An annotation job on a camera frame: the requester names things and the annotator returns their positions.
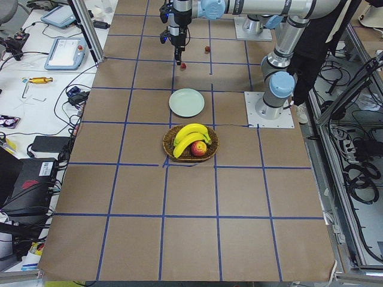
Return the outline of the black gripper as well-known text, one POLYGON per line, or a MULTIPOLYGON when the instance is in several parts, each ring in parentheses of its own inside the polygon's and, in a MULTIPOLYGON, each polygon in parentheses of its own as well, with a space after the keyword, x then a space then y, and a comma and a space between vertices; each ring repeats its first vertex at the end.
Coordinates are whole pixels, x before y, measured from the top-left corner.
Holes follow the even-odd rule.
POLYGON ((174 58, 177 65, 182 64, 182 52, 185 51, 187 45, 186 40, 189 33, 189 27, 167 27, 167 39, 170 40, 171 44, 175 47, 174 58))

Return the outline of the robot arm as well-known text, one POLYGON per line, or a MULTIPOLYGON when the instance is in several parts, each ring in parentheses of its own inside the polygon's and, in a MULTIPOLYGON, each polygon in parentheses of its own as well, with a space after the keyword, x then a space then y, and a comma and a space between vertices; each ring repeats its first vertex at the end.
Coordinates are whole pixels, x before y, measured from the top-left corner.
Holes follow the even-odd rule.
POLYGON ((160 42, 168 40, 174 46, 174 58, 180 65, 189 35, 188 25, 193 19, 217 20, 224 14, 287 16, 280 39, 266 58, 269 66, 284 69, 290 64, 294 48, 310 19, 328 15, 338 4, 339 1, 165 1, 159 11, 167 28, 160 34, 160 42))
POLYGON ((265 92, 256 103, 256 112, 267 120, 277 119, 285 101, 293 94, 296 79, 287 72, 294 48, 309 20, 298 16, 269 16, 265 27, 276 30, 275 48, 262 60, 265 92))

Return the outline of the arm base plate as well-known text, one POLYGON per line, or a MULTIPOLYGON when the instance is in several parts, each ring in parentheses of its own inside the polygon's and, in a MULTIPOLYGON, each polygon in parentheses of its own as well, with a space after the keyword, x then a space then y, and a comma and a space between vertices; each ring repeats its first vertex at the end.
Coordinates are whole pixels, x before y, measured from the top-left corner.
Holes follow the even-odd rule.
POLYGON ((288 100, 283 106, 271 108, 263 101, 263 92, 246 91, 245 106, 248 126, 253 128, 293 129, 294 121, 288 100))
POLYGON ((261 21, 254 17, 235 17, 234 24, 237 40, 272 41, 270 29, 264 28, 261 21))

